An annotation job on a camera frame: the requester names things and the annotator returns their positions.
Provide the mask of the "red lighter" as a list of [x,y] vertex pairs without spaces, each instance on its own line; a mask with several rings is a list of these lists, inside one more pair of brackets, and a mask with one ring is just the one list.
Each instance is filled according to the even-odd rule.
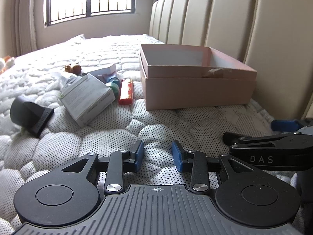
[[133,103],[133,81],[124,79],[121,82],[121,94],[118,100],[120,105],[131,105]]

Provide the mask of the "white product box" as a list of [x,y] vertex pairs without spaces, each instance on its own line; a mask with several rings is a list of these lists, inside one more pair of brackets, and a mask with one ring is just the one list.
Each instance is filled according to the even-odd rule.
[[75,122],[84,127],[115,101],[115,95],[112,88],[87,74],[64,85],[59,99]]

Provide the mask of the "green toy block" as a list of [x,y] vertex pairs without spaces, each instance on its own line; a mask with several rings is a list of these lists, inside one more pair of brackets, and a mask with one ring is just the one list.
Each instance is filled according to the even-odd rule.
[[113,90],[114,96],[116,99],[119,99],[121,94],[121,82],[118,78],[111,78],[106,83],[106,86],[110,87]]

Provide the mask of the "brown animal figurine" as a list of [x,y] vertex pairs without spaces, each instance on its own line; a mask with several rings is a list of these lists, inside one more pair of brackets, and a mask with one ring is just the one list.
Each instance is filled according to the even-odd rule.
[[71,64],[69,64],[69,65],[65,66],[65,72],[72,73],[72,74],[75,74],[76,76],[78,76],[78,75],[81,75],[82,68],[78,64],[75,64],[73,66]]

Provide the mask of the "pink blue tube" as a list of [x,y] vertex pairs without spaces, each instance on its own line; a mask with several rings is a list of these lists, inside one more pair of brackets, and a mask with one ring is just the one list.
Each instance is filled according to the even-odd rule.
[[116,78],[116,74],[101,74],[96,76],[97,79],[99,79],[103,83],[111,82],[113,79]]

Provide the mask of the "pink cardboard box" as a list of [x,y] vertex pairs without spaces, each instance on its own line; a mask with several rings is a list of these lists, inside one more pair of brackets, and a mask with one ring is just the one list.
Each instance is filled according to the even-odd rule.
[[247,104],[257,71],[214,48],[142,44],[146,110]]

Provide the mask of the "beige padded headboard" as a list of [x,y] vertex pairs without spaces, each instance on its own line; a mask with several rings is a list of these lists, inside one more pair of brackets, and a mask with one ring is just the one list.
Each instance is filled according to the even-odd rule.
[[312,116],[312,0],[158,0],[149,34],[254,68],[253,98],[275,118]]

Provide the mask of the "white orange plush toy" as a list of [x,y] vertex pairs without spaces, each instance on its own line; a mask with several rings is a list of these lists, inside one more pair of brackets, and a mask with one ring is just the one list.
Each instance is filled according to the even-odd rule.
[[0,74],[3,74],[15,65],[15,58],[10,55],[0,59]]

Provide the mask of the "beige curtain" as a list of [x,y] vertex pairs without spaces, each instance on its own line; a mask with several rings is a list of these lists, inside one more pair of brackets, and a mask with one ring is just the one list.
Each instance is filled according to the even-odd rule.
[[18,56],[37,50],[34,0],[11,0],[14,48]]

